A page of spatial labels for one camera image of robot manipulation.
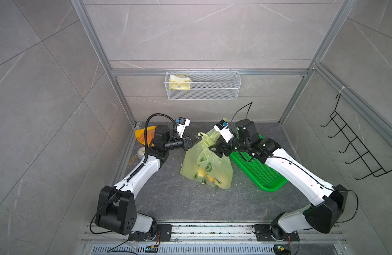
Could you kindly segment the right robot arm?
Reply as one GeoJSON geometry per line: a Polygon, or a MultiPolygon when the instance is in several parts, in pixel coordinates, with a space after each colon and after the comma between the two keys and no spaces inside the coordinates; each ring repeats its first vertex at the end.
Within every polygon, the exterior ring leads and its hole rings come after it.
{"type": "Polygon", "coordinates": [[[348,190],[342,185],[333,186],[310,172],[276,141],[260,137],[252,121],[241,120],[235,126],[233,132],[227,121],[218,122],[214,130],[220,133],[220,138],[209,150],[218,157],[233,152],[247,153],[285,177],[309,201],[301,209],[279,214],[270,225],[272,238],[282,241],[295,231],[310,229],[329,233],[344,212],[348,190]]]}

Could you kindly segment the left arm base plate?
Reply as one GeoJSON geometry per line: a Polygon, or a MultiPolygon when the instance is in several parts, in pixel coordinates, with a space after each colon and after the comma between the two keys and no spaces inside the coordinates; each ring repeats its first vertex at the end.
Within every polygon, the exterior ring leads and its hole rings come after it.
{"type": "Polygon", "coordinates": [[[149,232],[132,232],[129,234],[129,241],[160,241],[169,242],[171,240],[172,225],[171,224],[157,224],[152,226],[149,232]]]}

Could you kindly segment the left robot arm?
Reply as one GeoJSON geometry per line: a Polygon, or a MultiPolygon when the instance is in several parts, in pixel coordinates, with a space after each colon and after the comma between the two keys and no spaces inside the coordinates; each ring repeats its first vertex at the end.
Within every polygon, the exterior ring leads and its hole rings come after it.
{"type": "Polygon", "coordinates": [[[171,130],[166,125],[158,125],[150,135],[143,132],[145,154],[140,163],[125,178],[114,186],[105,186],[99,194],[98,209],[93,217],[96,226],[106,229],[106,233],[122,235],[141,233],[147,238],[157,234],[157,221],[151,216],[139,214],[135,198],[149,178],[166,162],[169,151],[192,148],[200,137],[185,133],[190,120],[180,118],[171,130]]]}

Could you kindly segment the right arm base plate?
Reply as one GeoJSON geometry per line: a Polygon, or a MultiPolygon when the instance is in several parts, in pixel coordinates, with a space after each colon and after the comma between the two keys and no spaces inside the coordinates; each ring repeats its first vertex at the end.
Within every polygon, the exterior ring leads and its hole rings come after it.
{"type": "Polygon", "coordinates": [[[252,233],[255,235],[255,238],[259,242],[298,242],[300,237],[297,232],[293,232],[290,234],[274,234],[270,224],[255,224],[251,227],[252,233]]]}

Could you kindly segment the yellow-green plastic bag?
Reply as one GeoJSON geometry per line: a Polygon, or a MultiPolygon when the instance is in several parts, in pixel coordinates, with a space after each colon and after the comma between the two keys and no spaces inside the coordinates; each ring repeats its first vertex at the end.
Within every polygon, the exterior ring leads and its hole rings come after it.
{"type": "Polygon", "coordinates": [[[221,137],[220,133],[211,129],[207,133],[198,133],[198,136],[201,137],[201,140],[186,152],[180,173],[190,180],[206,185],[208,185],[206,176],[209,175],[216,178],[219,183],[214,188],[229,189],[233,179],[230,158],[226,156],[219,158],[209,150],[209,147],[221,137]],[[199,167],[207,173],[205,178],[197,178],[196,172],[199,167]]]}

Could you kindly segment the yellow-green pear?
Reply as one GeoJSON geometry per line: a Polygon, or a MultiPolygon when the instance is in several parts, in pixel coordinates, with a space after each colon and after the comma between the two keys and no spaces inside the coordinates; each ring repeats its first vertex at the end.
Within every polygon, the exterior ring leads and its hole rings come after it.
{"type": "Polygon", "coordinates": [[[204,169],[199,167],[196,174],[197,174],[197,178],[205,178],[207,173],[205,172],[204,169]]]}

